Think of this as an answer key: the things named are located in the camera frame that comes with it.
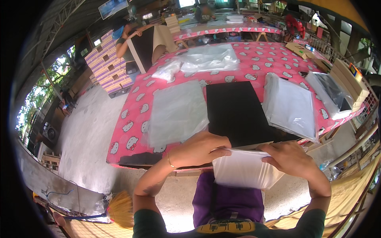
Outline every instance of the pink tablecloth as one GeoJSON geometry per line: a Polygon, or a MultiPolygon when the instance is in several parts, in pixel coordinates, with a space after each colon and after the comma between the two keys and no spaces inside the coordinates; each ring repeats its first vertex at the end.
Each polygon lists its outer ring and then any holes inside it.
{"type": "MultiPolygon", "coordinates": [[[[282,43],[267,42],[239,42],[231,43],[240,60],[239,71],[222,72],[199,72],[193,75],[178,72],[172,81],[152,78],[151,75],[158,66],[163,65],[174,57],[176,53],[164,54],[154,63],[146,74],[139,75],[127,97],[121,110],[121,114],[112,135],[107,162],[117,166],[122,156],[131,156],[143,152],[165,153],[173,146],[171,144],[161,148],[148,148],[145,143],[147,126],[151,114],[153,94],[159,90],[177,85],[189,80],[198,80],[206,96],[205,86],[215,83],[234,83],[236,81],[250,81],[258,99],[263,102],[265,75],[274,72],[280,77],[289,78],[290,81],[300,84],[302,87],[314,92],[299,72],[317,71],[316,65],[310,59],[303,60],[301,57],[285,48],[282,43]]],[[[315,109],[319,113],[319,134],[323,134],[345,123],[360,111],[352,113],[349,117],[334,121],[329,118],[324,105],[315,97],[315,109]]]]}
{"type": "Polygon", "coordinates": [[[194,27],[189,29],[181,30],[177,33],[172,34],[173,41],[185,40],[188,38],[196,37],[199,35],[205,34],[214,34],[221,32],[266,32],[266,33],[275,33],[281,34],[282,30],[278,28],[268,26],[267,24],[258,23],[258,22],[244,22],[242,24],[229,24],[229,28],[220,28],[221,26],[214,26],[215,29],[212,30],[201,30],[195,31],[194,27]]]}

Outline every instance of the white plastic bag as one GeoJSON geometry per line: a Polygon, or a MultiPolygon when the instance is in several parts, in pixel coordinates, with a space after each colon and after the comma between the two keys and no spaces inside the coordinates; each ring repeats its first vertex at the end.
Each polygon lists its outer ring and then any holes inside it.
{"type": "Polygon", "coordinates": [[[267,73],[264,86],[263,111],[269,125],[319,142],[313,95],[298,84],[267,73]]]}
{"type": "Polygon", "coordinates": [[[166,81],[171,81],[175,73],[180,71],[182,62],[180,60],[170,60],[169,62],[159,66],[152,78],[160,78],[166,81]]]}
{"type": "Polygon", "coordinates": [[[329,74],[309,72],[305,79],[323,102],[332,120],[346,118],[352,113],[352,97],[329,74]]]}
{"type": "Polygon", "coordinates": [[[207,103],[198,80],[159,90],[148,128],[150,147],[185,141],[209,124],[207,103]]]}
{"type": "Polygon", "coordinates": [[[231,44],[190,48],[176,58],[183,62],[182,72],[239,70],[239,60],[231,44]]]}
{"type": "Polygon", "coordinates": [[[213,160],[215,182],[240,188],[270,189],[283,175],[274,166],[262,162],[266,152],[231,149],[231,156],[213,160]]]}

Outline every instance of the concrete floor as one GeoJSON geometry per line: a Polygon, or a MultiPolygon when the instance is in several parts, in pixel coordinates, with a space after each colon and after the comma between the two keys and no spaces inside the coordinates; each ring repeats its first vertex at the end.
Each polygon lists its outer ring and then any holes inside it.
{"type": "MultiPolygon", "coordinates": [[[[59,175],[79,186],[100,192],[133,192],[144,170],[114,168],[106,164],[108,147],[127,95],[110,99],[98,85],[78,99],[78,107],[64,120],[56,147],[62,153],[59,175]]],[[[355,143],[351,125],[344,124],[335,140],[310,153],[319,165],[337,158],[355,143]]],[[[193,229],[192,199],[198,177],[169,177],[156,196],[167,230],[193,229]]],[[[265,218],[276,219],[310,201],[307,181],[284,175],[265,192],[265,218]]]]}

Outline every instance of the gold bracelet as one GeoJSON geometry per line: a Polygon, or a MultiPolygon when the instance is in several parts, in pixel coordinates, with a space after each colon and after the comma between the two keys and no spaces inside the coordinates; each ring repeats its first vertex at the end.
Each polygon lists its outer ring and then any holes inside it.
{"type": "Polygon", "coordinates": [[[173,166],[172,164],[171,164],[171,162],[169,161],[169,153],[167,153],[167,157],[168,157],[168,163],[169,163],[169,165],[172,167],[172,168],[175,168],[175,169],[177,169],[175,166],[173,166]]]}

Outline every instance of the hello kitty print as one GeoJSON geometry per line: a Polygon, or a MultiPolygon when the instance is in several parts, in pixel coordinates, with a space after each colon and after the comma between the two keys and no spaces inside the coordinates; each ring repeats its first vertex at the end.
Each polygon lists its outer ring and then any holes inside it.
{"type": "Polygon", "coordinates": [[[317,124],[321,128],[321,134],[327,133],[333,128],[346,123],[349,118],[360,113],[352,113],[345,120],[333,121],[325,109],[320,98],[306,80],[302,77],[302,72],[319,71],[311,60],[304,61],[299,56],[295,56],[286,49],[285,44],[275,42],[234,42],[232,45],[236,57],[239,60],[240,70],[237,71],[211,71],[197,73],[178,72],[172,80],[167,82],[151,75],[156,69],[168,59],[171,59],[185,50],[174,53],[163,54],[162,58],[155,62],[146,74],[138,75],[135,84],[132,86],[127,100],[120,109],[120,114],[108,145],[106,161],[117,166],[120,157],[132,156],[139,153],[162,153],[165,154],[174,146],[181,142],[163,145],[161,147],[149,148],[147,146],[147,135],[149,133],[149,120],[152,110],[152,102],[157,91],[164,88],[178,85],[189,80],[197,80],[203,90],[206,99],[206,88],[209,85],[218,83],[235,83],[249,81],[254,88],[258,99],[263,102],[265,76],[268,72],[273,72],[279,77],[298,84],[300,87],[313,92],[317,124]]]}

